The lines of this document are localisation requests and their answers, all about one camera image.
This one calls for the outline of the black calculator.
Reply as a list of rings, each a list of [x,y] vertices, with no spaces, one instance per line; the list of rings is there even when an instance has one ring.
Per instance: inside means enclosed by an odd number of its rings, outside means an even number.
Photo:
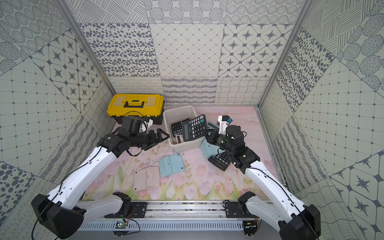
[[[221,171],[225,171],[231,163],[230,156],[227,152],[211,156],[208,158],[208,161]]]
[[[183,139],[183,123],[188,122],[189,120],[190,119],[187,118],[185,120],[182,120],[182,121],[179,121],[179,122],[171,124],[172,134],[173,134],[173,137],[175,138],[177,144],[181,144],[181,143],[184,142],[184,139]]]

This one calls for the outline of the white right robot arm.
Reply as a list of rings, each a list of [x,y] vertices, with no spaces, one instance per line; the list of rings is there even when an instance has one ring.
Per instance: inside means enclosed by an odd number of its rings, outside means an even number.
[[[320,238],[320,211],[314,205],[304,204],[270,174],[260,157],[246,146],[239,126],[226,127],[224,134],[207,130],[205,137],[209,144],[228,153],[234,166],[255,182],[273,203],[268,205],[255,194],[247,192],[238,199],[244,210],[268,223],[283,240]]]

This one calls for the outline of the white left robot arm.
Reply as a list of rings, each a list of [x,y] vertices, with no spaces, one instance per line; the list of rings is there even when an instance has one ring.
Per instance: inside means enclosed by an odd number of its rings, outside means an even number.
[[[151,130],[149,122],[148,118],[124,117],[122,125],[106,134],[81,166],[67,174],[47,195],[38,194],[32,200],[36,222],[64,240],[95,219],[129,216],[133,208],[127,194],[114,192],[89,204],[82,201],[82,196],[100,173],[131,147],[147,151],[170,138],[160,128]]]

